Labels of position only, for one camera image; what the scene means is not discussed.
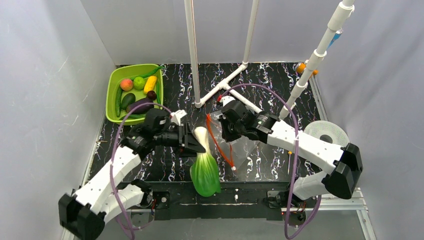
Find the toy bok choy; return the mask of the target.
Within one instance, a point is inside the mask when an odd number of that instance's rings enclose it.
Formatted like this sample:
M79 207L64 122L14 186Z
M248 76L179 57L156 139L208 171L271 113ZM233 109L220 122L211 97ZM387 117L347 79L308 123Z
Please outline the toy bok choy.
M198 126L194 129L193 135L205 152L197 153L196 160L190 167L190 177L199 195L211 197L215 193L221 192L219 167L211 153L208 130L203 126Z

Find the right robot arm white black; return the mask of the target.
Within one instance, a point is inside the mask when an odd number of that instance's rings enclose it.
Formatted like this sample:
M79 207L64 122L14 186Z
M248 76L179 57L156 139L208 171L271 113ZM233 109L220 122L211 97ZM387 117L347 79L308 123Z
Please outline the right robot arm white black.
M298 156L321 169L320 172L296 178L293 199L303 201L311 197L332 194L340 199L351 199L363 171L359 148L328 143L303 131L298 131L277 116L261 111L254 113L241 101L231 96L221 99L223 107L219 121L222 138L232 142L244 136L252 141L295 151Z

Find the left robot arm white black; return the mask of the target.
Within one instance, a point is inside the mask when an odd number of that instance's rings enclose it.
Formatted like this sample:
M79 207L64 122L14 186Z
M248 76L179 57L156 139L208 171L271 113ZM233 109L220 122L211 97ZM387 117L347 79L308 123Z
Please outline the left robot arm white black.
M205 148L183 122L185 110L169 113L152 108L144 122L134 125L113 145L111 159L84 186L58 201L59 223L81 240L97 239L107 222L127 209L145 204L151 188L141 180L117 190L117 184L157 146L171 147L182 158L205 153Z

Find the clear zip bag orange zipper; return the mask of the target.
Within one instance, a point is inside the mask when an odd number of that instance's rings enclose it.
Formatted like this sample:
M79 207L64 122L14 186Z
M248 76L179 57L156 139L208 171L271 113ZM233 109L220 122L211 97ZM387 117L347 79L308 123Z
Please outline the clear zip bag orange zipper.
M230 165L233 171L237 171L259 142L250 140L245 136L231 142L225 141L222 137L223 128L219 122L220 115L220 111L207 113L206 128L219 155Z

